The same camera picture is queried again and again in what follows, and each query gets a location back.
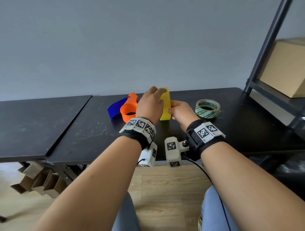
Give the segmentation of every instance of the blue jeans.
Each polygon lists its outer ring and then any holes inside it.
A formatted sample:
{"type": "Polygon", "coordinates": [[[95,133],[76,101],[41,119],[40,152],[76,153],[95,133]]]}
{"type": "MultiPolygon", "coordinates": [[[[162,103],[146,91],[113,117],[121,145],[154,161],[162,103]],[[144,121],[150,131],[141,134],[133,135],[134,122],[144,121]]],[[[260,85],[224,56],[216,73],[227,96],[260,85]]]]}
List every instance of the blue jeans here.
{"type": "MultiPolygon", "coordinates": [[[[232,231],[238,231],[226,207],[224,207],[232,231]]],[[[220,199],[214,188],[210,187],[204,195],[201,207],[202,231],[229,230],[220,199]]],[[[117,214],[112,231],[139,231],[138,219],[130,194],[127,192],[117,214]]]]}

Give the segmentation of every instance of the person's left arm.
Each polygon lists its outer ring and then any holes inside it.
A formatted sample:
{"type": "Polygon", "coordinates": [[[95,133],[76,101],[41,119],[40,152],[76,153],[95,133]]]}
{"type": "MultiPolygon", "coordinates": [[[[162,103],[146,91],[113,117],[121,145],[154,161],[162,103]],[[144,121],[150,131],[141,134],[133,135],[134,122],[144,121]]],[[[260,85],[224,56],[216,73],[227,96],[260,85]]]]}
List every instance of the person's left arm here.
{"type": "MultiPolygon", "coordinates": [[[[163,113],[165,89],[151,87],[138,103],[136,116],[154,125],[163,113]]],[[[33,231],[111,230],[126,195],[141,145],[117,138],[53,202],[33,231]]]]}

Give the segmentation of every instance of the table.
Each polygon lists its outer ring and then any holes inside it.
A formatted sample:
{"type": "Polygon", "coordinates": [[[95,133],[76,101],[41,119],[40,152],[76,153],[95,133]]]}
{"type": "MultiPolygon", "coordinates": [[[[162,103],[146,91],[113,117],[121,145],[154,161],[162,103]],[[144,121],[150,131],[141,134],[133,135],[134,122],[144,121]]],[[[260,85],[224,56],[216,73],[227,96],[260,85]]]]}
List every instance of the table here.
{"type": "Polygon", "coordinates": [[[0,102],[0,162],[46,158],[91,97],[0,102]]]}
{"type": "MultiPolygon", "coordinates": [[[[107,107],[126,96],[92,97],[47,161],[65,170],[68,165],[92,163],[119,136],[125,124],[121,116],[110,120],[107,107]]],[[[245,156],[294,154],[305,150],[305,141],[239,88],[172,91],[170,97],[186,101],[194,109],[199,99],[220,103],[222,112],[210,121],[226,135],[228,143],[245,156]]],[[[160,121],[156,130],[156,161],[166,160],[164,140],[175,136],[183,141],[185,133],[173,119],[160,121]]]]}

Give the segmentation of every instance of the clear tape roll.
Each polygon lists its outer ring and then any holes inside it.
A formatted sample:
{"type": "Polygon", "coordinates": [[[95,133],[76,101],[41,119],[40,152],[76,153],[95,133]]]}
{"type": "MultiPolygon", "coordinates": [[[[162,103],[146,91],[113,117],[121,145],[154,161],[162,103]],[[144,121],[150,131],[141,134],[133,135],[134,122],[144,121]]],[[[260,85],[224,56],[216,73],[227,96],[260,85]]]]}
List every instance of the clear tape roll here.
{"type": "Polygon", "coordinates": [[[220,104],[211,99],[201,99],[196,103],[195,112],[202,118],[211,119],[220,113],[220,104]],[[211,108],[211,110],[206,110],[202,107],[211,108]]]}

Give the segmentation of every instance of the person's right arm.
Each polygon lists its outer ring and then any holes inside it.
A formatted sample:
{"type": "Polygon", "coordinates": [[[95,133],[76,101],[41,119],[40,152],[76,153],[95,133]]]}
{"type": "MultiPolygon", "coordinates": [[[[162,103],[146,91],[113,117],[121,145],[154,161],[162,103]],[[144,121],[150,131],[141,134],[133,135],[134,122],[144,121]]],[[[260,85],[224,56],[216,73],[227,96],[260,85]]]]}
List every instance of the person's right arm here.
{"type": "MultiPolygon", "coordinates": [[[[185,102],[172,101],[181,128],[198,119],[185,102]]],[[[241,230],[305,230],[305,202],[225,142],[211,145],[201,160],[241,230]]]]}

